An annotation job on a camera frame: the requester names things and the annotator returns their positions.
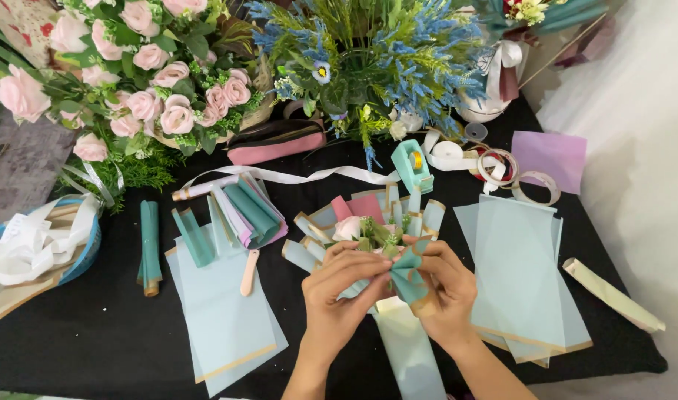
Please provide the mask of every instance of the mint green tape dispenser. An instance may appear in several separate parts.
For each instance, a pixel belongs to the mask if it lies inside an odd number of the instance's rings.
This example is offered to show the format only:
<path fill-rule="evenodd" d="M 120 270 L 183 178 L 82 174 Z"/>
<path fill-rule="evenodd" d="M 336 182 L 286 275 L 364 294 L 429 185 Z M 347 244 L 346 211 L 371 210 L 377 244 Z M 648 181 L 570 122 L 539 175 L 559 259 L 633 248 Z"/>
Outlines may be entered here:
<path fill-rule="evenodd" d="M 391 154 L 391 160 L 408 192 L 414 186 L 421 189 L 421 194 L 433 191 L 434 177 L 428 171 L 428 164 L 418 141 L 411 139 L 399 143 Z"/>

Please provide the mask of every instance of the wicker basket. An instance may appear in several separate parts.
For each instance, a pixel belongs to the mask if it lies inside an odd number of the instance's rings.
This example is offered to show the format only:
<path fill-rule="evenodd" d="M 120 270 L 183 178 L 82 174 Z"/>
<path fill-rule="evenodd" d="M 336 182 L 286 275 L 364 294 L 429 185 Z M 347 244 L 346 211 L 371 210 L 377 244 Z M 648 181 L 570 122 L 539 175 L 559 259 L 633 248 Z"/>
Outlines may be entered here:
<path fill-rule="evenodd" d="M 272 90 L 273 83 L 271 74 L 272 71 L 270 70 L 270 66 L 268 66 L 267 56 L 265 56 L 264 54 L 260 58 L 260 66 L 258 70 L 259 70 L 258 76 L 255 77 L 255 79 L 252 81 L 252 86 L 263 93 L 267 93 L 268 91 Z M 274 106 L 274 101 L 275 93 L 270 93 L 267 96 L 265 96 L 262 99 L 262 102 L 260 102 L 260 105 L 258 105 L 255 110 L 243 115 L 243 119 L 240 121 L 240 130 L 244 130 L 246 128 L 264 123 L 267 120 L 269 120 L 270 114 L 272 114 L 272 107 Z M 179 148 L 178 144 L 176 144 L 176 141 L 174 139 L 166 139 L 163 136 L 163 133 L 160 132 L 159 130 L 156 130 L 154 137 L 156 138 L 156 140 L 164 143 L 168 147 L 173 147 L 174 149 Z M 218 139 L 215 140 L 215 142 L 224 143 L 228 141 L 231 137 L 233 137 L 233 132 L 228 131 L 228 136 L 219 137 Z"/>

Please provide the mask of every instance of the black tablecloth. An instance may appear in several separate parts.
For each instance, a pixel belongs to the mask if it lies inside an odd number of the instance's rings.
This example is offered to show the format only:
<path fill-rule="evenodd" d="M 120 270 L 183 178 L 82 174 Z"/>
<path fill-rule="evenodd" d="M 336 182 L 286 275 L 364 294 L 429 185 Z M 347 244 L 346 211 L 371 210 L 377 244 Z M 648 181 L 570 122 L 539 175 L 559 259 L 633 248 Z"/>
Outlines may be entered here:
<path fill-rule="evenodd" d="M 540 131 L 522 98 L 486 125 L 490 130 L 486 142 L 506 150 L 510 149 L 513 131 Z M 393 171 L 390 154 L 394 148 L 392 142 L 375 146 L 377 159 L 384 167 L 377 171 L 384 174 Z M 361 144 L 356 142 L 327 147 L 303 160 L 305 156 L 285 157 L 257 167 L 301 176 L 343 165 L 365 167 Z M 197 174 L 228 164 L 222 150 L 210 157 L 196 154 L 184 168 L 177 169 L 176 184 L 168 185 L 163 193 L 149 188 L 129 189 L 124 195 L 124 212 L 102 220 L 103 242 L 95 264 L 76 280 L 43 293 L 0 321 L 0 389 L 81 399 L 207 399 L 205 386 L 194 384 L 181 303 L 163 257 L 164 281 L 159 295 L 144 297 L 136 284 L 141 255 L 139 203 L 144 199 L 159 203 L 160 247 L 162 252 L 168 250 L 179 236 L 170 213 L 172 208 L 191 206 L 201 224 L 209 222 L 205 198 L 174 204 L 170 193 Z M 434 190 L 423 196 L 422 205 L 428 199 L 436 199 L 447 206 L 440 238 L 472 269 L 468 246 L 451 208 L 476 203 L 483 183 L 466 171 L 431 170 L 435 175 Z M 273 203 L 290 221 L 287 238 L 294 241 L 303 236 L 291 223 L 300 211 L 309 214 L 339 194 L 347 198 L 358 191 L 378 188 L 340 176 L 294 186 L 267 182 L 266 187 Z M 407 195 L 403 184 L 399 187 L 401 196 Z M 504 190 L 496 194 L 510 195 Z M 559 265 L 569 257 L 576 257 L 627 293 L 578 197 L 563 194 L 555 207 L 559 210 L 557 215 L 564 218 Z M 283 243 L 282 239 L 262 249 L 258 271 L 262 289 L 289 348 L 228 387 L 221 393 L 223 396 L 279 399 L 290 377 L 306 326 L 300 283 L 307 273 L 281 258 Z M 509 353 L 493 348 L 524 383 L 637 371 L 661 373 L 667 369 L 667 362 L 655 349 L 649 334 L 588 293 L 572 277 L 562 274 L 594 345 L 552 358 L 548 369 L 532 363 L 516 365 Z M 465 382 L 454 362 L 434 343 L 433 352 L 446 389 L 452 393 L 464 390 Z M 327 393 L 327 399 L 399 399 L 371 317 L 364 319 L 332 365 Z"/>

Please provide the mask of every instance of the human hand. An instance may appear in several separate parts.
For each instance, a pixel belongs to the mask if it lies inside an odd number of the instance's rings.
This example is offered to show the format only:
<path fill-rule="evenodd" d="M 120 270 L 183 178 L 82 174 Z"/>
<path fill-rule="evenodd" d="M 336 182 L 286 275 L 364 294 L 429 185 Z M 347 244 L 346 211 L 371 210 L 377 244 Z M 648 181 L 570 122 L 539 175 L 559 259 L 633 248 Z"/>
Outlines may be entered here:
<path fill-rule="evenodd" d="M 387 297 L 388 269 L 393 262 L 379 254 L 355 251 L 358 244 L 340 241 L 330 247 L 322 268 L 302 282 L 307 331 L 300 353 L 311 354 L 318 368 L 329 368 L 369 308 Z M 366 278 L 372 278 L 372 281 L 359 296 L 337 300 L 347 287 Z"/>
<path fill-rule="evenodd" d="M 403 241 L 412 245 L 418 238 L 404 235 Z M 465 345 L 476 340 L 476 333 L 470 325 L 470 313 L 477 296 L 475 274 L 465 268 L 444 241 L 428 244 L 418 270 L 430 273 L 438 281 L 437 285 L 433 285 L 432 280 L 426 282 L 435 286 L 440 301 L 436 313 L 420 318 L 423 329 L 456 358 Z"/>

